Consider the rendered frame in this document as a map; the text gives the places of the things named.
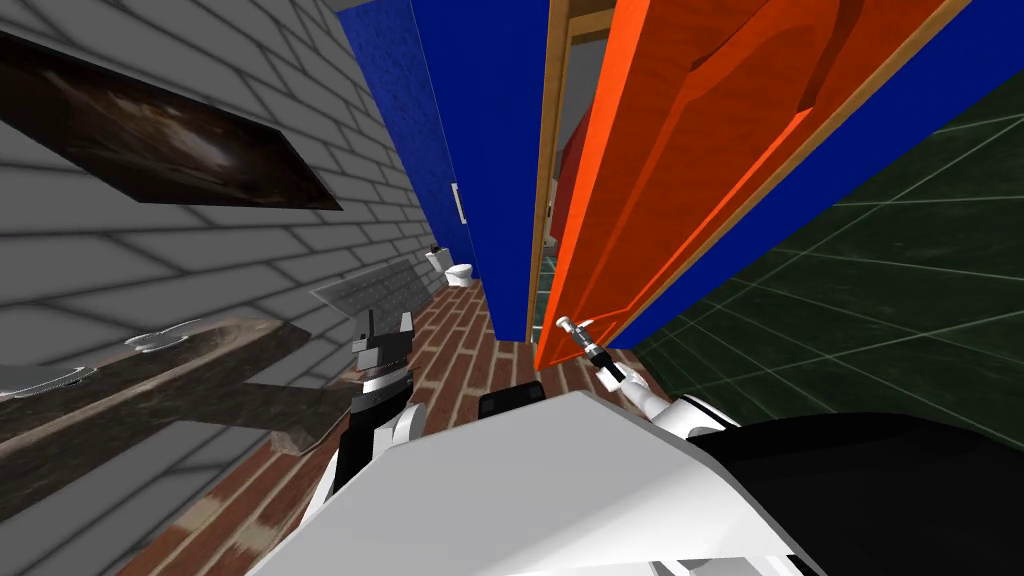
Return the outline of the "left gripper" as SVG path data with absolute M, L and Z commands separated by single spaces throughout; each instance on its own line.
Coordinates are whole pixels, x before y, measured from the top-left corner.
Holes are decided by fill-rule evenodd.
M 402 314 L 398 332 L 379 334 L 379 314 L 374 307 L 365 312 L 362 327 L 355 331 L 352 352 L 355 371 L 377 370 L 382 374 L 408 367 L 415 328 L 411 312 Z

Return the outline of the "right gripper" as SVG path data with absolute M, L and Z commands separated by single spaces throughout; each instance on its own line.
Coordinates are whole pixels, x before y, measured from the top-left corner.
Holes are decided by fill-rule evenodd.
M 587 359 L 598 369 L 604 384 L 621 384 L 627 380 L 627 375 L 610 355 L 596 344 L 585 329 L 577 330 L 577 342 L 583 347 Z

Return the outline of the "grey textured panel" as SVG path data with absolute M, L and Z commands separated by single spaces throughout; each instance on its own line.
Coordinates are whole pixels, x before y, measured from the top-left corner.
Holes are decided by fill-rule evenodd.
M 378 332 L 396 331 L 406 313 L 420 311 L 431 299 L 422 278 L 406 259 L 322 286 L 310 293 L 349 318 L 359 319 L 372 308 Z

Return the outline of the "white toilet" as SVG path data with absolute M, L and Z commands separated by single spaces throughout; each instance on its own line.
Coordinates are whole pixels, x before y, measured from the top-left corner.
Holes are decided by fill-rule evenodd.
M 458 264 L 450 249 L 431 245 L 425 257 L 433 270 L 444 278 L 449 286 L 469 288 L 474 284 L 473 266 Z

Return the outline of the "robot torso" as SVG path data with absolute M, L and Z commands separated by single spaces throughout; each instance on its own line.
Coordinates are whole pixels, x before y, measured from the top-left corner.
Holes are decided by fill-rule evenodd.
M 395 446 L 247 576 L 841 576 L 696 446 L 736 421 L 575 392 Z

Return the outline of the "orange door leaf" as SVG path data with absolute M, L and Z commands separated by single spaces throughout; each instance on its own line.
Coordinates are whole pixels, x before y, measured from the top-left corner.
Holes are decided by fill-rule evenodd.
M 626 327 L 970 0 L 617 0 L 535 366 Z

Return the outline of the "dark brown vanity counter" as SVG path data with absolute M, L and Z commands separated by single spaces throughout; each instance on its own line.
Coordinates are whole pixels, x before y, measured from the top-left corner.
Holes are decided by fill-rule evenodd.
M 228 318 L 185 340 L 133 353 L 82 382 L 0 402 L 0 522 L 177 421 L 269 430 L 301 455 L 335 428 L 359 392 L 263 385 L 256 374 L 303 347 L 307 331 Z

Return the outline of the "dark picture on wall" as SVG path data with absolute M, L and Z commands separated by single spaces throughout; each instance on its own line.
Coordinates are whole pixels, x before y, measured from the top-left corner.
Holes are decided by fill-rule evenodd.
M 140 203 L 339 207 L 279 130 L 4 31 L 0 121 Z

